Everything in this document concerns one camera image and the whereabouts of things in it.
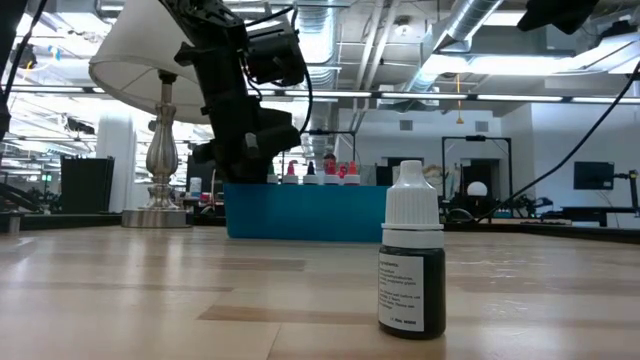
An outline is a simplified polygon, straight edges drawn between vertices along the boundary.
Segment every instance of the blue bin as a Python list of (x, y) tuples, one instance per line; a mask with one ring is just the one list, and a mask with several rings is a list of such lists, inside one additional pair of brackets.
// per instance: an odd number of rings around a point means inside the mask
[(382, 241), (387, 187), (224, 186), (231, 238)]

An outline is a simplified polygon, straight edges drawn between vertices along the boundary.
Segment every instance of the monitor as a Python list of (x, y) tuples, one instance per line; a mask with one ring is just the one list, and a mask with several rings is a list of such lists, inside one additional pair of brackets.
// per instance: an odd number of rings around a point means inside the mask
[(576, 161), (573, 169), (575, 190), (613, 190), (612, 162)]

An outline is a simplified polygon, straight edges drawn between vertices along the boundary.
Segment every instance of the black robotic arm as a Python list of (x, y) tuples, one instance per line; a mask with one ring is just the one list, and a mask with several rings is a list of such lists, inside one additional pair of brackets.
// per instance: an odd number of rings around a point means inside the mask
[(263, 109), (245, 82), (299, 84), (306, 65), (298, 36), (288, 23), (248, 32), (244, 21), (218, 0), (159, 0), (193, 46), (175, 56), (193, 66), (215, 139), (194, 149), (196, 162), (215, 160), (234, 183), (265, 183), (279, 152), (300, 145), (290, 113)]

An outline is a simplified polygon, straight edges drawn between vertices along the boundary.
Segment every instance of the workbench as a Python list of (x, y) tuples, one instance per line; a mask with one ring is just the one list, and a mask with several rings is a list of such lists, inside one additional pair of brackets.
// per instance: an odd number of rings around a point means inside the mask
[(445, 335), (377, 325), (375, 244), (224, 228), (0, 237), (2, 359), (638, 359), (640, 246), (447, 232)]

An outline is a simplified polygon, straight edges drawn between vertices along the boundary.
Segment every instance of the black cable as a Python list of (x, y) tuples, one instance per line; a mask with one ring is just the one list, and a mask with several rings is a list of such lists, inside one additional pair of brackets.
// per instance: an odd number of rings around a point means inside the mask
[(304, 124), (300, 128), (300, 134), (307, 130), (309, 121), (311, 120), (311, 110), (313, 110), (313, 85), (311, 84), (311, 75), (309, 75), (309, 69), (304, 69), (304, 78), (307, 81), (307, 90), (309, 91), (309, 107), (307, 108), (307, 118), (304, 119)]
[(261, 24), (261, 23), (263, 23), (265, 21), (273, 20), (273, 19), (275, 19), (275, 18), (277, 18), (279, 16), (282, 16), (282, 15), (288, 13), (291, 10), (293, 10), (293, 6), (287, 6), (286, 8), (284, 8), (284, 9), (282, 9), (282, 10), (276, 12), (276, 13), (273, 13), (271, 15), (267, 15), (267, 16), (265, 16), (263, 18), (260, 18), (260, 19), (258, 19), (256, 21), (250, 22), (249, 24), (247, 24), (247, 27), (258, 25), (258, 24)]
[(293, 3), (293, 15), (291, 15), (291, 28), (296, 29), (296, 19), (298, 18), (298, 2)]
[(529, 184), (527, 184), (525, 187), (523, 187), (522, 189), (518, 190), (516, 193), (514, 193), (513, 195), (511, 195), (507, 200), (501, 202), (498, 206), (494, 207), (493, 209), (491, 209), (491, 211), (489, 211), (488, 213), (482, 215), (481, 217), (479, 217), (476, 222), (480, 222), (483, 219), (486, 219), (490, 216), (493, 215), (494, 212), (496, 212), (496, 210), (500, 209), (502, 206), (504, 206), (505, 204), (508, 204), (511, 202), (511, 200), (515, 199), (517, 196), (519, 196), (520, 194), (524, 193), (525, 191), (527, 191), (529, 188), (531, 188), (532, 186), (534, 186), (535, 184), (539, 183), (540, 181), (546, 179), (547, 177), (549, 177), (551, 174), (553, 174), (554, 172), (558, 171), (558, 169), (560, 169), (564, 164), (567, 163), (567, 161), (569, 161), (569, 159), (571, 159), (571, 157), (573, 155), (575, 155), (576, 152), (578, 152), (578, 150), (580, 150), (580, 148), (582, 147), (582, 145), (584, 145), (585, 142), (587, 142), (587, 140), (589, 139), (589, 137), (591, 137), (591, 135), (593, 134), (594, 131), (596, 131), (596, 129), (598, 128), (598, 126), (600, 126), (600, 124), (602, 124), (602, 122), (604, 121), (604, 119), (607, 118), (607, 116), (609, 116), (609, 114), (611, 113), (611, 111), (613, 111), (613, 109), (616, 107), (616, 105), (618, 105), (618, 103), (620, 102), (620, 100), (622, 99), (622, 97), (624, 96), (624, 94), (627, 93), (627, 91), (629, 90), (629, 88), (631, 88), (631, 85), (633, 84), (633, 81), (635, 80), (636, 74), (638, 74), (638, 70), (640, 70), (640, 61), (638, 61), (638, 64), (636, 65), (635, 69), (633, 69), (633, 72), (631, 73), (631, 75), (629, 76), (629, 81), (627, 81), (627, 84), (624, 86), (624, 88), (622, 88), (622, 91), (620, 91), (620, 94), (618, 94), (618, 96), (616, 97), (616, 99), (613, 101), (613, 103), (611, 103), (611, 105), (609, 105), (609, 108), (607, 108), (607, 110), (604, 112), (604, 114), (602, 114), (602, 116), (600, 116), (600, 119), (598, 119), (598, 121), (596, 121), (595, 124), (593, 124), (593, 126), (591, 127), (591, 129), (589, 129), (589, 131), (587, 132), (587, 134), (582, 138), (582, 140), (580, 140), (580, 142), (578, 142), (578, 144), (573, 148), (573, 150), (571, 150), (569, 152), (569, 154), (567, 154), (567, 156), (565, 156), (564, 159), (562, 159), (562, 161), (560, 161), (560, 163), (558, 163), (558, 165), (554, 166), (551, 170), (547, 171), (546, 173), (544, 173), (542, 176), (540, 176), (539, 178), (533, 180), (532, 182), (530, 182)]
[(22, 58), (22, 53), (24, 53), (24, 49), (27, 48), (27, 44), (31, 39), (31, 33), (33, 29), (40, 21), (40, 17), (44, 12), (44, 7), (47, 5), (47, 0), (40, 0), (40, 5), (38, 5), (38, 9), (35, 14), (33, 14), (33, 20), (31, 21), (31, 26), (29, 27), (29, 31), (24, 35), (22, 41), (18, 45), (18, 49), (16, 50), (16, 57), (13, 60), (13, 64), (11, 64), (11, 70), (9, 71), (9, 77), (7, 78), (7, 86), (4, 89), (4, 103), (9, 102), (9, 95), (11, 94), (11, 89), (13, 88), (13, 82), (16, 79), (16, 74), (18, 73), (18, 66), (20, 65), (20, 59)]
[(262, 101), (262, 92), (258, 88), (257, 84), (253, 81), (253, 79), (251, 79), (251, 75), (249, 74), (249, 70), (248, 70), (247, 60), (245, 58), (241, 58), (240, 65), (241, 65), (240, 67), (242, 67), (242, 72), (244, 73), (244, 76), (247, 77), (247, 83), (249, 83), (249, 86), (255, 92), (258, 93), (258, 100)]

